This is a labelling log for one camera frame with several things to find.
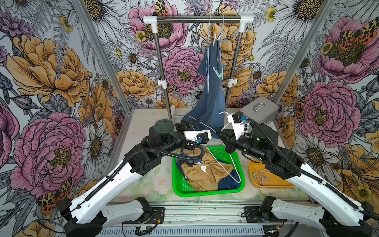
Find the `light blue t-shirt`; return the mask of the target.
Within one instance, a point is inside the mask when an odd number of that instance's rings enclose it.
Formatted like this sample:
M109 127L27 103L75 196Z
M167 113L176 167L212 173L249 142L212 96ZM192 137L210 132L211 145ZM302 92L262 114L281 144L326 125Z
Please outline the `light blue t-shirt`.
M216 134L216 131L224 127L225 115L223 112L226 108L224 93L222 91L223 80L220 80L213 71L213 67L215 67L218 71L221 71L222 69L219 62L219 55L219 41L216 43L211 43L209 95L207 95L206 52L205 57L202 60L199 69L197 70L198 73L206 77L202 96L197 105L183 117L183 120L198 120L199 122L193 126L194 130L209 129L211 131L212 138L216 139L219 138Z

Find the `tan tank top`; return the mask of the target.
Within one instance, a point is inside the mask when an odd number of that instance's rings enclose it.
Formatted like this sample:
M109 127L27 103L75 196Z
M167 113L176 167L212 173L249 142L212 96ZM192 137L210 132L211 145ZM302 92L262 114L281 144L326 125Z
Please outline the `tan tank top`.
M234 177L236 182L239 181L235 167L215 159L208 149L205 149L201 160L195 162L180 160L176 166L196 192L218 191L219 181L227 176Z

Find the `dark blue t-shirt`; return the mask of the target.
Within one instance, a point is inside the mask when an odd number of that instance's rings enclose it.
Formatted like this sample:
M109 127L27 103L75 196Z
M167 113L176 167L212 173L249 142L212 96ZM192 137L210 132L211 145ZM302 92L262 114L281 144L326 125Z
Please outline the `dark blue t-shirt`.
M218 183L218 191L235 190L240 187L240 183L234 180L234 177L227 176L221 179Z

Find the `teal plastic clothespin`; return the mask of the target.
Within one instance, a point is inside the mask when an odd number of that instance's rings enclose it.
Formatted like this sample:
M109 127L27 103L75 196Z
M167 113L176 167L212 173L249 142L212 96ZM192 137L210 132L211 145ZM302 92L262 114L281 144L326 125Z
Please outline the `teal plastic clothespin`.
M216 76L220 80L223 80L223 78L224 78L224 69L223 68L221 69L221 71L218 71L215 67L213 67L213 71L215 72Z

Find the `blue hanger of light shirt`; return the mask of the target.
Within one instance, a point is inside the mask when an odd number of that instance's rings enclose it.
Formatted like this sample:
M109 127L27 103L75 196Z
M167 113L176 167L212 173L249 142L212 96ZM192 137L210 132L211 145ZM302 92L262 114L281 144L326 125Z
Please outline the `blue hanger of light shirt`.
M211 27L211 20L212 20L212 14L209 14L209 21L208 21L208 34L207 34L207 67L206 67L206 72L207 72L207 95L209 95L209 81L210 81L210 27Z

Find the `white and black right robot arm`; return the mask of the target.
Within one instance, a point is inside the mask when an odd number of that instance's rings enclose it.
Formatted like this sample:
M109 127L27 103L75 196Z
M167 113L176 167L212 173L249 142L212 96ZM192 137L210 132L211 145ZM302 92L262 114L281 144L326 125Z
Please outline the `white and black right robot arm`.
M225 151L238 150L265 165L269 173L301 188L319 205L306 206L267 196L259 208L266 222L295 221L323 231L329 237L369 237L369 219L378 220L368 202L345 195L322 178L295 152L278 146L278 132L247 118L243 113L228 115L231 129L217 130Z

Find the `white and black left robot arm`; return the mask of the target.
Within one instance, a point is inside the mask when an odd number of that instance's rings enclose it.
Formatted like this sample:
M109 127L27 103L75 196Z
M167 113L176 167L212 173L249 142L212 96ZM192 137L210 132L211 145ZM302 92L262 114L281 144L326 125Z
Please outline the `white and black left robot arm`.
M95 237L103 228L119 224L143 224L153 215L145 198L118 204L108 203L127 186L161 164L164 157L183 161L198 161L205 154L203 145L211 140L209 129L194 130L197 122L168 119L157 121L149 134L135 145L106 177L74 199L59 203L59 211L66 219L64 231L68 237Z

